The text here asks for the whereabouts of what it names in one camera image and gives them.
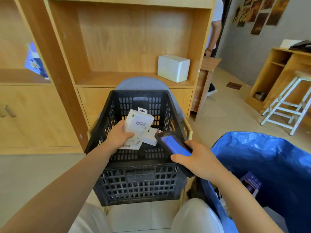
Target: black plastic crate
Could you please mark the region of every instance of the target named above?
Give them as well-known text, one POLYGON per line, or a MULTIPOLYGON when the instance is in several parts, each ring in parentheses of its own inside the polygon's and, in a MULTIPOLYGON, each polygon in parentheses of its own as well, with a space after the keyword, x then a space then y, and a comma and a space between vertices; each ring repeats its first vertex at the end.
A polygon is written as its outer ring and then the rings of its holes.
MULTIPOLYGON (((174 131, 185 141, 169 91, 111 91, 85 149, 88 154, 104 142, 130 109, 147 109, 155 117, 152 127, 174 131)), ((94 191, 102 206, 177 200, 187 183, 179 165, 159 146, 143 143, 139 150, 119 149, 97 180, 94 191)))

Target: picture on wall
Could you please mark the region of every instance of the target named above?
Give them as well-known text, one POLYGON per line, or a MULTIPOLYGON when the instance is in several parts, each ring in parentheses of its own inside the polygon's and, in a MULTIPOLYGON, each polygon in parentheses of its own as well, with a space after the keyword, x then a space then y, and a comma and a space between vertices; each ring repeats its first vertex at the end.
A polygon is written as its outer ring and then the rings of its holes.
POLYGON ((285 11, 290 0, 277 0, 272 8, 271 14, 266 25, 276 26, 285 11))
POLYGON ((242 5, 238 6, 234 12, 234 15, 233 15, 233 20, 232 20, 232 23, 236 23, 238 22, 239 20, 239 17, 240 17, 240 14, 241 14, 241 11, 242 11, 242 5))
POLYGON ((249 12, 250 9, 251 9, 250 7, 245 7, 243 9, 241 17, 240 17, 239 22, 238 22, 238 27, 244 27, 245 22, 248 19, 248 12, 249 12))
POLYGON ((245 0, 244 6, 248 6, 252 3, 253 0, 245 0))
POLYGON ((248 13, 248 22, 255 22, 262 0, 254 1, 248 13))
POLYGON ((269 13, 259 13, 259 15, 257 16, 256 22, 254 23, 254 27, 251 31, 252 35, 259 35, 263 25, 266 22, 266 19, 268 17, 269 13))
POLYGON ((262 10, 270 9, 273 6, 275 0, 265 0, 262 5, 262 10))

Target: tiled floor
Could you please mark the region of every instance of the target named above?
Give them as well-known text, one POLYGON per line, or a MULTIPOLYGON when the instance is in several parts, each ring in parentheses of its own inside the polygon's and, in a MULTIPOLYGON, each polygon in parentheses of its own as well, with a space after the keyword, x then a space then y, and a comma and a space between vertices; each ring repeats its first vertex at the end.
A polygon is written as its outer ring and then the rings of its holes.
MULTIPOLYGON (((261 115, 243 101, 251 88, 245 84, 239 91, 227 88, 229 81, 243 84, 227 72, 216 69, 213 84, 218 92, 207 98, 196 122, 194 114, 189 119, 194 140, 211 147, 228 131, 252 131, 283 137, 311 153, 311 128, 302 125, 293 136, 289 136, 287 129, 278 125, 266 123, 260 126, 261 115)), ((0 227, 32 196, 83 156, 0 156, 0 227)), ((87 202, 100 206, 93 191, 87 202)), ((160 201, 111 206, 106 211, 114 232, 168 233, 177 207, 178 201, 160 201)))

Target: barcode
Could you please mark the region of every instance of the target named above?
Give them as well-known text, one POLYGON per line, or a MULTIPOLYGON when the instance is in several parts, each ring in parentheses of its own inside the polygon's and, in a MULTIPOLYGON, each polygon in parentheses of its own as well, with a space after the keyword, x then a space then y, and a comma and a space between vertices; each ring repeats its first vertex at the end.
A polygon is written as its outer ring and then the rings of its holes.
POLYGON ((136 125, 139 125, 139 126, 143 126, 143 127, 144 127, 144 126, 146 126, 146 123, 137 121, 137 122, 136 122, 136 125))

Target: small metal container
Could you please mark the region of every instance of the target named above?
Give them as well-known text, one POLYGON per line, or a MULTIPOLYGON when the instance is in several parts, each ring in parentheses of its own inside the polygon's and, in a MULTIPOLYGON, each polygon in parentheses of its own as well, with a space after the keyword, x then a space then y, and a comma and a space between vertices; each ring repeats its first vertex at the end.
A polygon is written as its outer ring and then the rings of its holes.
POLYGON ((264 101, 265 98, 267 97, 267 94, 264 92, 256 92, 254 97, 256 100, 264 101))

